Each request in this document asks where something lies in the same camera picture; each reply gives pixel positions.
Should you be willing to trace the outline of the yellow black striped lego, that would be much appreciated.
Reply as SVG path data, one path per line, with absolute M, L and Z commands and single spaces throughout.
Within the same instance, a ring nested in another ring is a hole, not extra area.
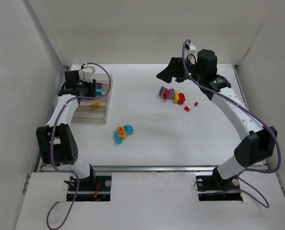
M 95 102 L 92 103 L 91 105 L 89 105 L 90 107 L 101 107 L 101 103 L 100 102 Z

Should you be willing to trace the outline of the yellow orange patterned lego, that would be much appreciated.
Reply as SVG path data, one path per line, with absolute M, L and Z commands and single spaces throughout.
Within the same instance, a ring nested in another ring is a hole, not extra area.
M 123 126 L 119 126 L 117 128 L 117 134 L 121 139 L 125 139 L 127 137 L 126 130 Z

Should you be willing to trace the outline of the teal curved lego brick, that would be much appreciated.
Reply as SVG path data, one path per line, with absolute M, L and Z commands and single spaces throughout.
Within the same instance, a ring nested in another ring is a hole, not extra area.
M 131 125 L 125 125 L 124 130 L 126 135 L 131 135 L 134 132 L 133 127 Z

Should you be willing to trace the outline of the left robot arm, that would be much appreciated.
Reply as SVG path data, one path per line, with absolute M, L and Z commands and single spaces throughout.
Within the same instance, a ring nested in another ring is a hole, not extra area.
M 81 79 L 82 70 L 64 73 L 62 85 L 54 112 L 45 124 L 38 127 L 36 137 L 45 165 L 51 165 L 58 172 L 76 173 L 83 182 L 95 183 L 92 166 L 78 159 L 78 146 L 72 134 L 70 123 L 83 97 L 95 96 L 95 80 Z

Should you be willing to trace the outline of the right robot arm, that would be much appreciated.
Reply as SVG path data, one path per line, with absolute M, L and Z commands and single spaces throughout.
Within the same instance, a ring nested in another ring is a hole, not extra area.
M 241 142 L 225 163 L 215 167 L 212 175 L 198 176 L 199 191 L 226 190 L 232 187 L 237 174 L 272 156 L 277 131 L 254 118 L 235 95 L 230 82 L 217 73 L 217 56 L 203 49 L 194 55 L 186 50 L 185 57 L 171 58 L 157 78 L 171 83 L 193 79 L 208 99 L 218 106 L 236 129 Z

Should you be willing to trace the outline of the purple round lego brick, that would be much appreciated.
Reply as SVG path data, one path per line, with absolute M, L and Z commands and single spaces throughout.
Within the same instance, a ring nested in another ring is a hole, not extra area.
M 168 99 L 173 99 L 174 96 L 175 96 L 175 90 L 174 89 L 169 89 L 168 93 L 169 93 Z

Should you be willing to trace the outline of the red rounded lego brick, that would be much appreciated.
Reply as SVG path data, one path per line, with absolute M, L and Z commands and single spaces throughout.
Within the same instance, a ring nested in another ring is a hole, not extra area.
M 178 94 L 178 104 L 184 104 L 186 98 L 185 98 L 185 95 L 183 93 L 179 93 Z

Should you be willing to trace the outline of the yellow lego brick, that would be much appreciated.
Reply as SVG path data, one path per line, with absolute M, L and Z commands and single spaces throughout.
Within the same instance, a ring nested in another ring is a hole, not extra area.
M 174 91 L 173 101 L 174 101 L 174 103 L 178 103 L 179 102 L 178 91 Z

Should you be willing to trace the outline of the clear compartment container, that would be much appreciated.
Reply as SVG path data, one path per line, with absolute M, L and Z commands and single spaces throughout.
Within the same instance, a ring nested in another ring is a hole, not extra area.
M 81 124 L 106 124 L 108 118 L 109 102 L 111 98 L 111 91 L 113 87 L 113 76 L 111 77 L 111 88 L 109 94 L 105 97 L 95 100 L 81 100 L 79 107 L 75 110 L 72 123 Z M 101 107 L 90 107 L 92 103 L 100 102 Z

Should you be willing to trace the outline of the aluminium front rail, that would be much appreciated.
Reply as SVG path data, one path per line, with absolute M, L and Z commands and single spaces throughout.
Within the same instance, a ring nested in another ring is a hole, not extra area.
M 215 166 L 92 166 L 96 172 L 204 172 L 212 171 Z M 253 169 L 267 170 L 266 163 L 255 164 Z M 53 172 L 51 166 L 41 165 L 36 170 L 37 173 Z

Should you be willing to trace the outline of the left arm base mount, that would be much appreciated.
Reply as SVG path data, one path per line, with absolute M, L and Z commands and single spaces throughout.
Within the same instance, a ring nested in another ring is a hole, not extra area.
M 80 179 L 77 202 L 108 202 L 111 196 L 112 174 L 100 172 L 95 177 Z

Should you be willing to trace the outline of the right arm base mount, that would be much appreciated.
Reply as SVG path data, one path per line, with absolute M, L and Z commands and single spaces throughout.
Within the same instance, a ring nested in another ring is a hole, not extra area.
M 199 201 L 243 201 L 237 176 L 222 180 L 220 176 L 197 175 L 194 185 Z

